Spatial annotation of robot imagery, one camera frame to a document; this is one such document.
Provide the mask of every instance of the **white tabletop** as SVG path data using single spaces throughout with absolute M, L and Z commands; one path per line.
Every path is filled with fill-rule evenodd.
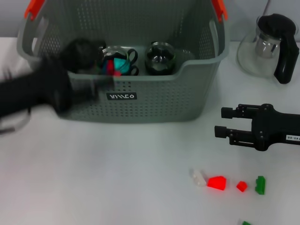
M 14 41 L 0 38 L 1 49 Z M 258 152 L 231 146 L 215 138 L 214 126 L 251 130 L 251 120 L 221 118 L 221 107 L 239 103 L 300 114 L 300 63 L 291 83 L 281 85 L 244 74 L 237 47 L 231 43 L 195 121 L 86 123 L 60 120 L 47 107 L 34 110 L 24 129 L 0 138 L 1 224 L 298 224 L 300 147 L 275 144 Z M 226 190 L 197 188 L 191 168 L 225 176 Z M 267 180 L 266 195 L 254 190 L 259 175 Z M 235 187 L 240 180 L 249 183 L 245 193 Z

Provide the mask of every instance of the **red object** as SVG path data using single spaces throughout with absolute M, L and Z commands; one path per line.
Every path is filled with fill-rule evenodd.
M 109 60 L 107 62 L 107 73 L 109 75 L 114 75 L 114 63 L 113 63 L 113 60 Z
M 240 190 L 241 192 L 244 192 L 244 191 L 248 188 L 248 185 L 247 185 L 246 182 L 240 181 L 236 187 L 237 187 L 238 190 Z
M 25 15 L 24 15 L 25 19 L 27 18 L 28 13 L 31 13 L 30 19 L 31 19 L 31 21 L 33 21 L 37 17 L 44 2 L 45 2 L 45 0 L 31 0 L 31 2 L 29 3 L 29 5 L 25 11 Z
M 208 180 L 207 186 L 224 191 L 226 187 L 226 178 L 223 176 L 212 177 Z
M 121 76 L 122 73 L 121 73 L 120 71 L 115 71 L 113 75 L 114 75 L 114 76 Z
M 219 20 L 219 23 L 222 22 L 222 14 L 224 14 L 225 20 L 228 19 L 228 14 L 226 7 L 224 5 L 223 0 L 211 0 L 212 5 L 215 8 L 216 14 L 217 14 L 217 19 Z

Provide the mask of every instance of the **white wall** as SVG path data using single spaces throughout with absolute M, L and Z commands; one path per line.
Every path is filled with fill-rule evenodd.
M 263 13 L 267 0 L 223 0 L 232 40 L 241 40 Z M 0 0 L 0 37 L 16 37 L 30 0 Z M 300 25 L 300 0 L 271 0 L 269 13 L 281 13 Z

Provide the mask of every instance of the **glass teapot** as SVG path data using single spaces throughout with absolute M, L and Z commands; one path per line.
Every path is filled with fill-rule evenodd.
M 253 75 L 291 81 L 299 55 L 294 35 L 298 27 L 289 18 L 265 15 L 257 19 L 256 30 L 249 33 L 238 49 L 240 66 Z

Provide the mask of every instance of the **green block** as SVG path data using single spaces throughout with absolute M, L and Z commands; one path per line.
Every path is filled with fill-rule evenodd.
M 266 189 L 266 179 L 263 176 L 258 176 L 258 178 L 256 179 L 255 191 L 259 195 L 264 195 L 265 189 Z

